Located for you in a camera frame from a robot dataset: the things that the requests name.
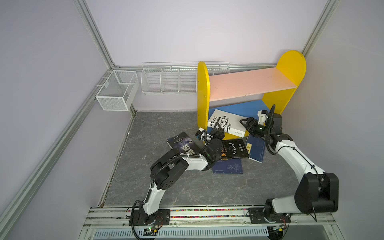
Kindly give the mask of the white booklet black text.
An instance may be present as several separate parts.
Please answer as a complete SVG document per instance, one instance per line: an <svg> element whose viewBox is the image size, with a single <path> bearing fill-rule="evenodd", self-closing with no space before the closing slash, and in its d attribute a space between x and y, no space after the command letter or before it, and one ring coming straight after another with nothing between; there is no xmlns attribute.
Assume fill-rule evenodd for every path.
<svg viewBox="0 0 384 240"><path fill-rule="evenodd" d="M225 134L243 138L246 134L246 128L240 123L243 119L246 117L215 109L208 119L208 127L213 129L218 123Z"/></svg>

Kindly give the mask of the black book orange title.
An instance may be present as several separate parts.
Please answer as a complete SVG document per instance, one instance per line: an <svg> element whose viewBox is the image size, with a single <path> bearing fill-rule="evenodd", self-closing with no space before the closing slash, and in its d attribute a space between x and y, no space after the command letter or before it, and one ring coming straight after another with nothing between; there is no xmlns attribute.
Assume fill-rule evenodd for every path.
<svg viewBox="0 0 384 240"><path fill-rule="evenodd" d="M243 139L223 140L221 160L246 159L249 157L248 150Z"/></svg>

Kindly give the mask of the dark eye cover book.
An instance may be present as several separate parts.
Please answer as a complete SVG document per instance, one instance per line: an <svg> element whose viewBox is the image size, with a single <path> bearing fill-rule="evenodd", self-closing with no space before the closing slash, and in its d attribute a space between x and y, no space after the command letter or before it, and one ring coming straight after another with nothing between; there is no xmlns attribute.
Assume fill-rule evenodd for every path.
<svg viewBox="0 0 384 240"><path fill-rule="evenodd" d="M197 143L185 132L167 139L167 144L173 152L181 155L199 155L201 153Z"/></svg>

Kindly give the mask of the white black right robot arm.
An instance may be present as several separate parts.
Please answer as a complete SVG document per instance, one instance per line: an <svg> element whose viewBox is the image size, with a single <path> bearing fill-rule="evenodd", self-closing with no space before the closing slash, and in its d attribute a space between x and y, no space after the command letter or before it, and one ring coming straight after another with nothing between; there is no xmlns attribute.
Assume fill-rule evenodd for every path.
<svg viewBox="0 0 384 240"><path fill-rule="evenodd" d="M260 111L259 118L240 120L253 137L266 143L268 152L281 156L293 169L299 185L294 195L268 199L263 214L267 221L276 215L308 214L314 219L319 213L335 213L339 209L339 178L314 164L283 132L281 115Z"/></svg>

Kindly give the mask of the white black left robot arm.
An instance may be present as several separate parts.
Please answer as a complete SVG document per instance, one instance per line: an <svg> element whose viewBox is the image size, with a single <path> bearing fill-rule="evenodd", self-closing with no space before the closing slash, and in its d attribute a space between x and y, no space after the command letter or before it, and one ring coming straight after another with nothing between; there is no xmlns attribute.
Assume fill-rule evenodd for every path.
<svg viewBox="0 0 384 240"><path fill-rule="evenodd" d="M221 160L224 149L222 140L225 131L216 123L210 134L205 130L198 131L198 137L205 146L198 153L182 154L177 149L171 149L151 166L150 188L143 201L135 201L129 225L169 225L171 210L160 208L160 202L166 192L186 171L207 171Z"/></svg>

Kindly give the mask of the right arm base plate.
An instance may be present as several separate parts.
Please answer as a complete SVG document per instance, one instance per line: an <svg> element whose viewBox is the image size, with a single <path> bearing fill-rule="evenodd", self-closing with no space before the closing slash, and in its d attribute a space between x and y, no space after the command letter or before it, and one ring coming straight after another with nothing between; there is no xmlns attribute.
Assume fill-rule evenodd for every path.
<svg viewBox="0 0 384 240"><path fill-rule="evenodd" d="M248 208L246 216L250 218L252 224L288 224L291 223L290 216L287 214L276 214L274 212L265 213L264 207Z"/></svg>

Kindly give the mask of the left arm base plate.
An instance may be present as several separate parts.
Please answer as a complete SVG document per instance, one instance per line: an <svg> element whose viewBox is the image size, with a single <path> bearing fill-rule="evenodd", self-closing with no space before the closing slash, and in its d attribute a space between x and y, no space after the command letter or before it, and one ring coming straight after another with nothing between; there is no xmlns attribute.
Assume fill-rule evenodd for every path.
<svg viewBox="0 0 384 240"><path fill-rule="evenodd" d="M135 209L130 215L129 225L131 226L168 226L171 219L170 209L159 209L154 214L148 215L143 208Z"/></svg>

